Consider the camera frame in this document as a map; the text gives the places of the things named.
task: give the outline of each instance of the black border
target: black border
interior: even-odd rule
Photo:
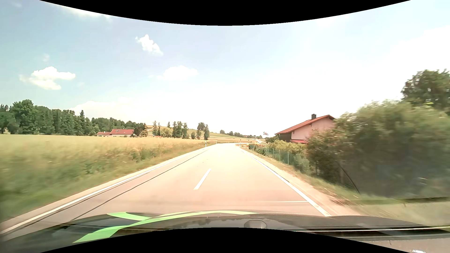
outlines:
[[[257,228],[192,228],[124,235],[79,243],[48,252],[114,250],[120,252],[211,251],[225,249],[295,252],[403,252],[370,243],[326,235]]]
[[[159,23],[209,26],[242,26],[290,23],[326,18],[394,5],[403,1],[260,1],[158,2],[158,1],[66,1],[45,2],[91,12]]]

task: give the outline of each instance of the red roof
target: red roof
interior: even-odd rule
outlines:
[[[308,143],[306,140],[291,140],[291,142],[295,142],[295,143]]]
[[[111,131],[112,135],[132,135],[134,129],[113,129]]]
[[[300,127],[304,127],[304,126],[310,125],[310,124],[312,124],[313,122],[316,122],[316,121],[318,121],[318,120],[320,120],[320,119],[323,119],[323,118],[326,118],[326,117],[330,118],[331,120],[334,119],[334,117],[333,117],[333,116],[330,116],[330,115],[325,115],[325,116],[322,116],[322,117],[317,117],[317,118],[315,118],[315,119],[308,119],[308,120],[306,120],[306,121],[303,121],[303,122],[300,123],[300,124],[297,124],[297,125],[295,125],[295,126],[291,126],[291,127],[288,128],[288,129],[284,129],[283,131],[280,131],[280,132],[276,133],[276,135],[290,133],[290,132],[292,132],[292,131],[294,131],[294,130],[300,128]]]

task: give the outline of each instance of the white lane line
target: white lane line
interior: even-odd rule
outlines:
[[[174,161],[176,161],[176,160],[180,160],[181,158],[184,158],[184,157],[186,157],[186,156],[188,156],[188,155],[192,155],[192,154],[187,154],[187,155],[182,156],[182,157],[180,157],[180,158],[177,158],[177,159],[175,159],[175,160],[173,160],[173,161],[170,161],[170,162],[168,162],[168,163],[165,163],[165,164],[163,164],[163,165],[160,165],[160,166],[158,166],[158,167],[155,167],[155,168],[153,168],[153,169],[151,169],[151,170],[148,170],[148,171],[143,172],[143,173],[140,173],[140,174],[138,174],[138,175],[136,175],[136,176],[127,178],[127,179],[125,179],[125,180],[122,180],[122,181],[120,181],[120,182],[118,182],[118,183],[115,183],[115,184],[113,184],[113,185],[110,185],[110,186],[108,186],[108,187],[105,187],[105,188],[103,188],[103,189],[100,189],[100,190],[98,190],[98,191],[96,191],[96,192],[93,192],[93,193],[88,194],[88,195],[86,195],[86,196],[83,196],[83,197],[81,197],[81,198],[75,199],[75,200],[73,200],[73,201],[71,201],[71,202],[69,202],[69,203],[67,203],[67,204],[64,204],[64,205],[62,205],[62,206],[60,206],[60,207],[57,207],[57,208],[55,208],[55,209],[53,209],[53,210],[50,210],[50,211],[48,211],[48,212],[45,212],[45,213],[43,213],[43,214],[40,214],[40,215],[35,216],[35,217],[33,217],[33,218],[30,218],[30,219],[28,219],[28,220],[26,220],[26,221],[23,221],[23,222],[21,222],[21,223],[19,223],[19,224],[16,224],[16,225],[14,225],[14,226],[12,226],[12,227],[10,227],[10,228],[7,228],[7,229],[5,229],[5,230],[3,230],[3,231],[0,231],[0,235],[6,233],[6,232],[8,232],[8,231],[11,231],[11,230],[13,230],[13,229],[15,229],[15,228],[18,228],[18,227],[20,227],[20,226],[22,226],[22,225],[24,225],[24,224],[27,224],[27,223],[29,223],[29,222],[31,222],[31,221],[33,221],[33,220],[39,219],[39,218],[41,218],[41,217],[43,217],[43,216],[45,216],[45,215],[47,215],[47,214],[51,214],[51,213],[53,213],[53,212],[56,212],[56,211],[58,211],[58,210],[60,210],[60,209],[62,209],[62,208],[64,208],[64,207],[66,207],[66,206],[69,206],[69,205],[73,204],[73,203],[76,203],[76,202],[79,202],[79,201],[81,201],[81,200],[83,200],[83,199],[86,199],[86,198],[88,198],[88,197],[90,197],[90,196],[92,196],[92,195],[94,195],[94,194],[97,194],[97,193],[99,193],[99,192],[105,191],[105,190],[107,190],[107,189],[109,189],[109,188],[111,188],[111,187],[114,187],[114,186],[116,186],[116,185],[119,185],[119,184],[121,184],[121,183],[125,183],[125,182],[127,182],[127,181],[130,181],[130,180],[132,180],[132,179],[134,179],[134,178],[137,178],[138,176],[147,174],[147,173],[149,173],[149,172],[152,171],[152,170],[155,170],[155,169],[157,169],[157,168],[160,168],[160,167],[162,167],[162,166],[164,166],[164,165],[167,165],[167,164],[169,164],[169,163],[171,163],[171,162],[174,162]]]
[[[197,186],[195,186],[194,190],[198,190],[200,188],[200,186],[202,185],[203,181],[205,181],[205,178],[206,178],[206,176],[208,176],[210,171],[211,171],[211,169],[208,169],[208,171],[205,173],[205,175],[203,175],[200,182],[198,182]]]
[[[306,196],[303,192],[301,192],[299,189],[297,189],[295,186],[293,186],[291,183],[289,183],[286,179],[284,179],[282,176],[278,175],[278,173],[274,172],[272,169],[267,167],[265,164],[261,163],[257,159],[255,159],[253,156],[247,154],[244,150],[241,150],[244,154],[248,155],[253,160],[257,161],[260,165],[264,166],[266,169],[268,169],[270,172],[272,172],[275,176],[277,176],[281,181],[283,181],[285,184],[287,184],[289,187],[292,188],[297,194],[302,196],[306,201],[308,201],[313,207],[317,209],[317,211],[321,212],[324,216],[331,216],[325,209],[323,209],[321,206],[319,206],[316,202],[314,202],[312,199],[310,199],[308,196]]]

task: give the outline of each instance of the house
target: house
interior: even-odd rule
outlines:
[[[100,137],[130,137],[133,134],[133,129],[113,129],[111,132],[98,132],[97,136]]]
[[[280,131],[276,133],[276,135],[279,135],[280,140],[284,140],[286,142],[307,143],[307,139],[313,131],[321,131],[333,126],[333,116],[325,115],[316,117],[315,114],[312,114],[311,119]]]
[[[134,129],[113,129],[111,130],[111,136],[112,137],[130,137],[134,132]]]
[[[109,137],[109,135],[111,134],[111,132],[98,132],[97,136],[100,137]]]

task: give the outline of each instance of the asphalt road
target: asphalt road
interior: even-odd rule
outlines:
[[[111,212],[254,209],[323,216],[313,204],[235,144],[217,144],[49,213],[6,238]]]

